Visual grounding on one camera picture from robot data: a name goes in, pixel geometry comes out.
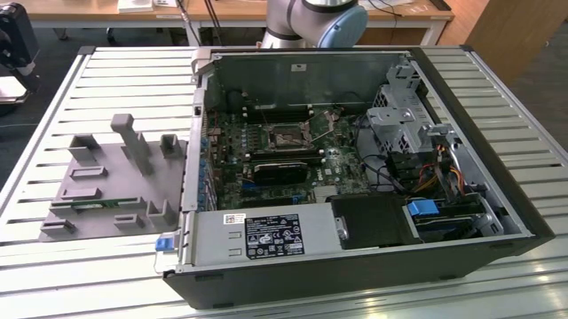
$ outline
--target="robotic arm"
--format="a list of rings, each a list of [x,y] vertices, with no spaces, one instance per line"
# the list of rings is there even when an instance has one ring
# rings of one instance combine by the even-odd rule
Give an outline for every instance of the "robotic arm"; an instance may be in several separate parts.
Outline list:
[[[357,0],[267,1],[262,48],[351,47],[366,28],[369,16]]]

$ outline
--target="warning label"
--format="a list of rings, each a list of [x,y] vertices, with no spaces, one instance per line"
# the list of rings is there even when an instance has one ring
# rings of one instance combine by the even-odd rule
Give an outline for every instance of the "warning label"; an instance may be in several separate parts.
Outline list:
[[[244,219],[248,259],[303,255],[298,215]]]

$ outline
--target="green motherboard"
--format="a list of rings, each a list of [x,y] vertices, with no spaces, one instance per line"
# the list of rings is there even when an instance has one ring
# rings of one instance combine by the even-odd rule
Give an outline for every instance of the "green motherboard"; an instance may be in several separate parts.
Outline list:
[[[210,161],[219,210],[246,208],[243,203],[264,199],[291,198],[292,204],[315,203],[314,188],[321,186],[334,186],[338,194],[369,191],[353,146],[357,116],[341,116],[333,107],[311,110],[313,115],[303,122],[260,124],[251,124],[242,114],[208,114]],[[299,183],[255,185],[248,155],[255,150],[270,153],[278,146],[317,150],[319,162],[309,165],[307,177]]]

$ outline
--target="motherboard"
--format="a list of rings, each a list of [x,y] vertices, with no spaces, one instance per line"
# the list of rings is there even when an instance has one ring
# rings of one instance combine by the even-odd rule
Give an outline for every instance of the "motherboard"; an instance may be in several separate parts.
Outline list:
[[[330,195],[367,192],[354,147],[355,119],[333,106],[211,112],[218,209],[319,203]]]

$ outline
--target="blue release tab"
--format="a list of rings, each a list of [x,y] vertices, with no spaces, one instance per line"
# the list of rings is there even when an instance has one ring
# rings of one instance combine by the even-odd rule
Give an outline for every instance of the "blue release tab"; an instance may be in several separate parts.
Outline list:
[[[406,205],[407,211],[411,216],[425,216],[439,214],[437,210],[435,202],[431,199],[419,199]]]
[[[174,238],[160,237],[156,240],[156,251],[172,251],[174,250]]]

